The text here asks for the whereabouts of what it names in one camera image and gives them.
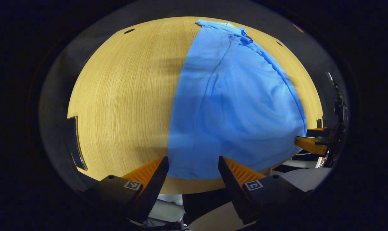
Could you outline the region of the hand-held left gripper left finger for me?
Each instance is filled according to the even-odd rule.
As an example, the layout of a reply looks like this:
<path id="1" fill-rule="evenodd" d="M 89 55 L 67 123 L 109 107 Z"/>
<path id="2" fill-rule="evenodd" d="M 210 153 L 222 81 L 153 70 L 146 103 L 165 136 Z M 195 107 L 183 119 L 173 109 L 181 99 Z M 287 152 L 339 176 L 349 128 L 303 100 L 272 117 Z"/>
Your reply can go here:
<path id="1" fill-rule="evenodd" d="M 80 196 L 109 215 L 143 223 L 159 196 L 168 171 L 169 160 L 164 156 L 122 177 L 108 175 Z"/>

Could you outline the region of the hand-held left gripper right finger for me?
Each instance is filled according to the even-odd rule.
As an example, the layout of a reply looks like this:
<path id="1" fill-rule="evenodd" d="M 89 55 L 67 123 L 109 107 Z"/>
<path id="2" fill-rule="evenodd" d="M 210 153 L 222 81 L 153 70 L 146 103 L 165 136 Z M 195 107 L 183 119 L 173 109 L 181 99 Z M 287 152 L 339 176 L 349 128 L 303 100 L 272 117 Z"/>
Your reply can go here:
<path id="1" fill-rule="evenodd" d="M 244 225 L 278 210 L 293 209 L 312 193 L 300 190 L 280 175 L 265 176 L 223 156 L 218 159 L 218 170 Z"/>

